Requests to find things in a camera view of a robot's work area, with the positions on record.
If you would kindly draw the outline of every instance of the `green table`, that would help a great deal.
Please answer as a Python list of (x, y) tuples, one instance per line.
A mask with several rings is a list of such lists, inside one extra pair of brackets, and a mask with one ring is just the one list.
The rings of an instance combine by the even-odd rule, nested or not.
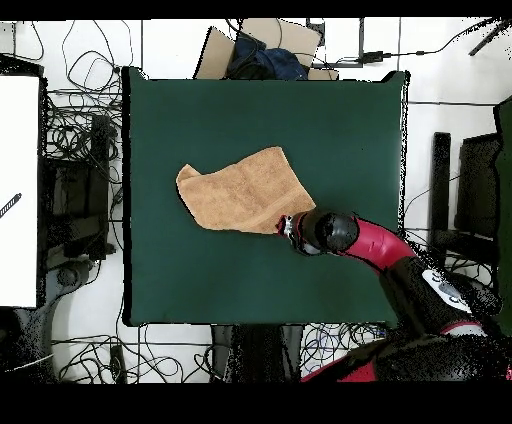
[(186, 163), (209, 173), (281, 146), (317, 205), (396, 230), (406, 79), (151, 81), (123, 69), (125, 323), (395, 323), (367, 265), (202, 229), (175, 178)]

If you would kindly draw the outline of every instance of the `towel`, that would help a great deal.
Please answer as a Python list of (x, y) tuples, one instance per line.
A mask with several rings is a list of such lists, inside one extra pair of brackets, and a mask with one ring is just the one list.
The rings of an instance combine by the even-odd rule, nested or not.
[(210, 230), (274, 234), (282, 215), (315, 207), (281, 147), (269, 147), (207, 175), (185, 165), (176, 184), (196, 222)]

